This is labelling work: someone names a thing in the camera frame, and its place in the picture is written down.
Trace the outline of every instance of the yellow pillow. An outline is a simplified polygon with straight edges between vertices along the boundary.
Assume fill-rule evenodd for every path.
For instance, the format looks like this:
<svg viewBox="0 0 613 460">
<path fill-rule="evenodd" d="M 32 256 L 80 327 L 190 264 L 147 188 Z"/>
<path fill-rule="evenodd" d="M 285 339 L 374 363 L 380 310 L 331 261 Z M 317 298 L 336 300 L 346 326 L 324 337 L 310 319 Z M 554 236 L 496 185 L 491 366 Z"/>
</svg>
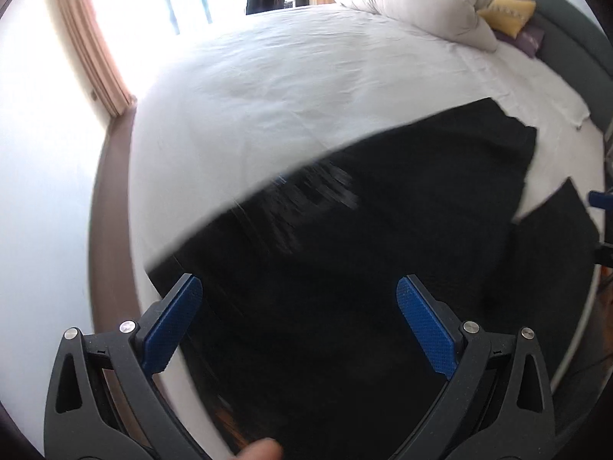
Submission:
<svg viewBox="0 0 613 460">
<path fill-rule="evenodd" d="M 534 0 L 494 0 L 489 7 L 477 12 L 492 29 L 513 38 L 522 30 L 534 14 Z"/>
</svg>

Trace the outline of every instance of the finger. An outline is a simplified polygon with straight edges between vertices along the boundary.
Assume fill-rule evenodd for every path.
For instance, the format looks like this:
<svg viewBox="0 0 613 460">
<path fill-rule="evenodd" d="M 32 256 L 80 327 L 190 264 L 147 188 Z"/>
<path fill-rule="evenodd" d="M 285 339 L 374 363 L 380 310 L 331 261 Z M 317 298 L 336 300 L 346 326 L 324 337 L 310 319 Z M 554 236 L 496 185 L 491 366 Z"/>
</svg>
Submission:
<svg viewBox="0 0 613 460">
<path fill-rule="evenodd" d="M 237 460 L 281 460 L 283 448 L 274 439 L 261 439 L 246 447 Z"/>
</svg>

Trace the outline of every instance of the blue gripper pad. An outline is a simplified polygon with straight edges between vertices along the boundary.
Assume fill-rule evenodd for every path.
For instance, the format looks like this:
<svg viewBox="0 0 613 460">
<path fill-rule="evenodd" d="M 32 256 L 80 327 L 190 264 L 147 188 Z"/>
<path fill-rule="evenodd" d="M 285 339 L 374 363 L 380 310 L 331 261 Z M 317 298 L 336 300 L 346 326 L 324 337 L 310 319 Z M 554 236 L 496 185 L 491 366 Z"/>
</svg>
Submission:
<svg viewBox="0 0 613 460">
<path fill-rule="evenodd" d="M 398 282 L 396 300 L 434 371 L 450 380 L 457 368 L 456 347 L 443 324 L 406 277 Z"/>
<path fill-rule="evenodd" d="M 605 211 L 613 210 L 613 194 L 603 194 L 592 190 L 587 194 L 587 201 L 590 206 L 604 209 Z"/>
<path fill-rule="evenodd" d="M 201 303 L 202 284 L 195 276 L 191 276 L 143 341 L 140 366 L 146 375 L 150 376 L 166 369 Z"/>
</svg>

